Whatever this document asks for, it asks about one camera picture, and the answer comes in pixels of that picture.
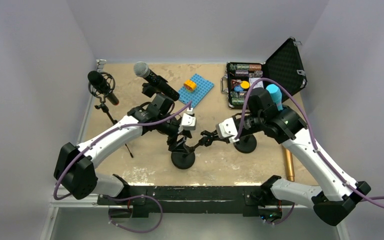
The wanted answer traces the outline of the black round-base mic stand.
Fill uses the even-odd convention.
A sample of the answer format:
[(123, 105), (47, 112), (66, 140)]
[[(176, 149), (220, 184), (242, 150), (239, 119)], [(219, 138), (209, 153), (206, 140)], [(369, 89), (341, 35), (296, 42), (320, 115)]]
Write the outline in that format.
[(195, 159), (196, 159), (195, 150), (200, 146), (203, 146), (203, 145), (200, 144), (200, 140), (199, 140), (197, 144), (195, 144), (194, 146), (191, 146), (194, 148), (194, 153), (191, 153), (189, 155), (180, 155), (179, 153), (171, 152), (170, 157), (173, 165), (180, 170), (186, 170), (191, 168), (195, 163)]

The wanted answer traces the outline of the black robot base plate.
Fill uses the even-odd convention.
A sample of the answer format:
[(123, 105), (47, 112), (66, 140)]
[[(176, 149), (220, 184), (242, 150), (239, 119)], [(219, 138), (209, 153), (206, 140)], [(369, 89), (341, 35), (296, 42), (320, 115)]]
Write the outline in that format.
[(134, 218), (150, 214), (240, 214), (244, 217), (281, 216), (286, 200), (278, 200), (260, 184), (234, 186), (129, 185), (120, 196), (103, 195), (97, 203), (111, 209), (123, 207)]

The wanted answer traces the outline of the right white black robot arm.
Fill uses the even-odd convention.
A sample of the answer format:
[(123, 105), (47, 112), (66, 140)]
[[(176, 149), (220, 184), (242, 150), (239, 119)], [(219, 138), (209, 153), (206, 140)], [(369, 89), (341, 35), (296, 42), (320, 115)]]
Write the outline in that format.
[(254, 89), (246, 98), (243, 115), (218, 123), (210, 137), (248, 153), (256, 145), (254, 135), (259, 132), (289, 150), (317, 182), (311, 186), (273, 175), (260, 191), (251, 194), (261, 206), (289, 201), (313, 209), (324, 223), (336, 226), (371, 191), (368, 183), (344, 172), (318, 145), (303, 116), (282, 104), (279, 90), (271, 93), (260, 87)]

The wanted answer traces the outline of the blue handheld microphone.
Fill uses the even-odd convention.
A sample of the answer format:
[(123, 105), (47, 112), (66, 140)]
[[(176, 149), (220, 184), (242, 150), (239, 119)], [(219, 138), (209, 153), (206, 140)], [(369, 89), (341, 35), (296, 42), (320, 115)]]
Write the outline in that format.
[(282, 97), (283, 96), (282, 96), (281, 89), (275, 84), (269, 84), (266, 87), (266, 90), (269, 92), (270, 97), (271, 97), (272, 101), (275, 103), (278, 111), (282, 111), (283, 110), (283, 105), (282, 105)]

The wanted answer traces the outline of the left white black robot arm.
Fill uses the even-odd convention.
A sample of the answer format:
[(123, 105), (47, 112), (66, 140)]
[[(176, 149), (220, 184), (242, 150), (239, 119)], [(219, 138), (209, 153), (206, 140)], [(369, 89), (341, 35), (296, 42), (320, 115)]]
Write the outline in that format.
[(147, 132), (158, 130), (170, 138), (183, 133), (185, 128), (176, 116), (190, 110), (189, 101), (170, 114), (174, 102), (166, 95), (157, 94), (151, 102), (133, 107), (109, 129), (90, 140), (74, 145), (70, 142), (60, 149), (54, 177), (57, 180), (53, 198), (74, 197), (81, 200), (90, 194), (109, 196), (118, 205), (129, 199), (127, 182), (115, 174), (96, 173), (96, 168), (113, 152)]

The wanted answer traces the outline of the gold handheld microphone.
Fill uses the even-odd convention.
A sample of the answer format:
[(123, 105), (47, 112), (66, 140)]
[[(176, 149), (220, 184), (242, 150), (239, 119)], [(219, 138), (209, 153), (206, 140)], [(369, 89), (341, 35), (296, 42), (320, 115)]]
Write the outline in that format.
[(283, 149), (283, 153), (284, 153), (286, 178), (288, 181), (294, 182), (295, 181), (294, 156), (285, 147), (283, 147), (282, 149)]

